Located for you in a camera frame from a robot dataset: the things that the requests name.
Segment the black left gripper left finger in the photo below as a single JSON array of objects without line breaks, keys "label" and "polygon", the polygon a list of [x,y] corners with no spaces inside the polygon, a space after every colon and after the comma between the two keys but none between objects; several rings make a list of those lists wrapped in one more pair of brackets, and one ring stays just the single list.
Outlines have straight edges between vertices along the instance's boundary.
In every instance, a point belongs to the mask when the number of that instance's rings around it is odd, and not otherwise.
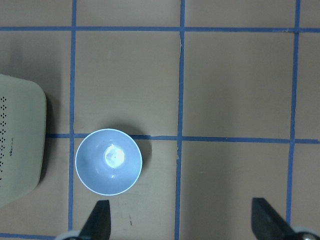
[{"label": "black left gripper left finger", "polygon": [[111,210],[109,200],[99,200],[79,233],[80,240],[109,240]]}]

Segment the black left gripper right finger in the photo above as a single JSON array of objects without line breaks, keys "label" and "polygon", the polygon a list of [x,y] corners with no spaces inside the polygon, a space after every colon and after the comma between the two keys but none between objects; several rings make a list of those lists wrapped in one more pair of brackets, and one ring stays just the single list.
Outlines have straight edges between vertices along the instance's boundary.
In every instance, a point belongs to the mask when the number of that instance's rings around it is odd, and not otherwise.
[{"label": "black left gripper right finger", "polygon": [[257,240],[294,240],[295,231],[265,198],[251,201],[251,230]]}]

